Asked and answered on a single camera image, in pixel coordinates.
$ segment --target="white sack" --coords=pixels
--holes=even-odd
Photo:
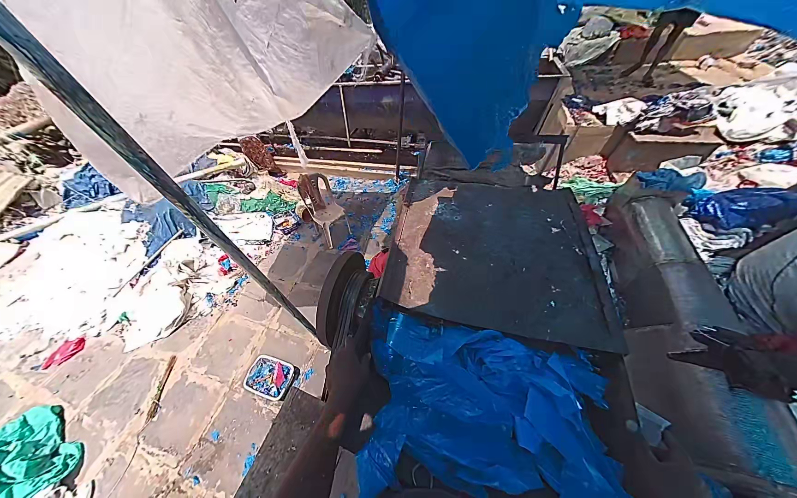
[[[341,0],[5,4],[169,175],[218,141],[299,117],[374,41]],[[136,201],[160,197],[40,86],[98,171]]]

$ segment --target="pulley wheel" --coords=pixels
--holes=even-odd
[[[346,307],[345,304],[342,304],[347,302],[345,293],[352,276],[360,272],[367,273],[368,271],[365,269],[365,257],[356,252],[341,254],[331,265],[331,269],[327,271],[325,281],[321,285],[319,305],[315,313],[315,335],[325,347],[332,348],[337,345],[335,339],[338,338],[340,330],[341,312],[347,311],[341,310]],[[353,296],[348,300],[352,303],[351,306],[354,306],[358,296]]]

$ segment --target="metal bar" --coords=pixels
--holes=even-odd
[[[266,275],[250,261],[223,231],[208,218],[198,203],[190,198],[174,182],[153,158],[138,144],[127,131],[117,123],[87,90],[54,59],[39,41],[29,33],[11,12],[0,3],[0,44],[6,47],[13,57],[56,95],[85,124],[97,133],[118,153],[128,165],[152,184],[166,199],[205,233],[229,259],[235,261],[248,275],[282,307],[288,310],[304,328],[315,334],[315,327],[282,294]]]
[[[564,160],[565,142],[559,143],[559,161],[555,163],[555,178],[553,178],[553,190],[559,188],[559,174],[561,173],[561,162]]]
[[[352,148],[352,141],[349,140],[349,118],[346,117],[346,100],[343,97],[343,87],[338,87],[340,89],[340,110],[344,113],[344,128],[346,128],[346,145],[351,149]]]
[[[401,178],[399,155],[401,154],[401,136],[404,134],[404,69],[401,72],[401,83],[398,90],[398,135],[396,136],[396,181]]]

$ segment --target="green cloth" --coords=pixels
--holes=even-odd
[[[249,198],[242,201],[242,213],[270,213],[280,214],[293,211],[297,201],[288,201],[279,194],[269,191],[265,198]]]
[[[80,442],[64,442],[64,409],[39,406],[0,428],[0,498],[31,498],[82,461]]]
[[[208,198],[211,199],[211,204],[217,206],[217,198],[219,198],[221,194],[234,194],[238,193],[238,190],[226,184],[205,184],[205,193],[208,194]]]
[[[581,200],[587,204],[593,204],[603,198],[611,197],[611,194],[620,187],[620,184],[596,182],[585,176],[575,176],[567,182],[559,183],[559,187],[568,187],[574,192],[574,196],[577,197],[577,200]]]

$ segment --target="red plastic scrap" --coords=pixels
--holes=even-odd
[[[85,348],[85,338],[77,338],[73,340],[68,340],[67,342],[60,345],[54,353],[51,353],[51,356],[45,360],[45,363],[42,364],[42,369],[45,370],[49,367],[56,367],[61,363],[69,360],[73,356],[76,356],[80,351]]]
[[[282,389],[282,384],[285,383],[285,372],[282,371],[282,363],[276,362],[275,364],[275,387]]]

